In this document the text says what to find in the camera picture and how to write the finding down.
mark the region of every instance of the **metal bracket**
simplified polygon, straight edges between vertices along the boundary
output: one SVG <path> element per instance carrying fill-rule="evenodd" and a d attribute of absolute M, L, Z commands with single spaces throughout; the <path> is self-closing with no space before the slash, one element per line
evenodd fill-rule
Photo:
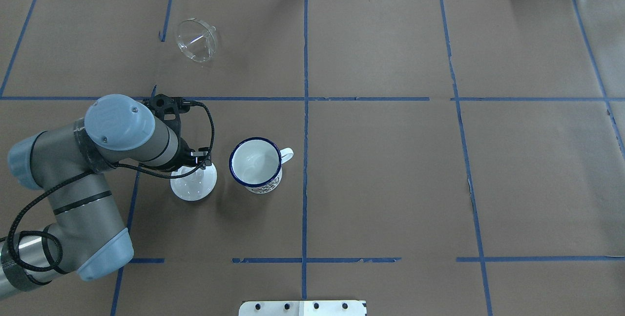
<path fill-rule="evenodd" d="M 244 302 L 239 316 L 366 316 L 362 300 L 306 300 L 284 302 Z"/>

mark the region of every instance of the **gray tabletop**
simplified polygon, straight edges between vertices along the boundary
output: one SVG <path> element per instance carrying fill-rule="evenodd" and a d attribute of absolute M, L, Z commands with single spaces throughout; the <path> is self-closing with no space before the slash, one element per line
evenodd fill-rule
<path fill-rule="evenodd" d="M 135 258 L 0 302 L 4 315 L 224 315 L 366 300 L 370 315 L 625 310 L 625 0 L 0 0 L 0 153 L 93 100 L 204 100 L 215 190 L 107 174 Z M 217 27 L 199 64 L 181 20 Z M 206 115 L 183 116 L 192 147 Z M 228 171 L 295 156 L 256 196 Z M 0 167 L 0 232 L 38 193 Z M 22 229 L 54 222 L 35 207 Z"/>

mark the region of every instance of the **transparent glass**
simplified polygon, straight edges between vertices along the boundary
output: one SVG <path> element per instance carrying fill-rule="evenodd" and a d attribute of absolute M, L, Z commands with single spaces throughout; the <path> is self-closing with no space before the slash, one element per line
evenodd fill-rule
<path fill-rule="evenodd" d="M 180 51 L 195 62 L 208 62 L 215 55 L 217 29 L 203 20 L 189 18 L 178 24 L 176 42 Z"/>

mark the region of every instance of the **white saucer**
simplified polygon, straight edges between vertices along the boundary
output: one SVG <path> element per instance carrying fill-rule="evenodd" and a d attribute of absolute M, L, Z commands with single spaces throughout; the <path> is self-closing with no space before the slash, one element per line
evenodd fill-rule
<path fill-rule="evenodd" d="M 193 170 L 193 167 L 180 167 L 178 171 L 172 172 L 171 175 L 178 176 L 191 170 Z M 215 188 L 216 183 L 217 168 L 215 168 L 214 163 L 210 167 L 206 167 L 206 169 L 198 169 L 189 176 L 169 180 L 174 194 L 188 202 L 205 198 Z"/>

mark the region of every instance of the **white mug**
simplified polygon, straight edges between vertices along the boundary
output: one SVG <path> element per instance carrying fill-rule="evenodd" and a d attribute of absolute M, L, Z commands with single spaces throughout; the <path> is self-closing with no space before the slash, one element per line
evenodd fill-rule
<path fill-rule="evenodd" d="M 254 194 L 269 193 L 282 179 L 282 164 L 293 157 L 290 147 L 279 150 L 269 139 L 243 140 L 230 154 L 230 173 Z"/>

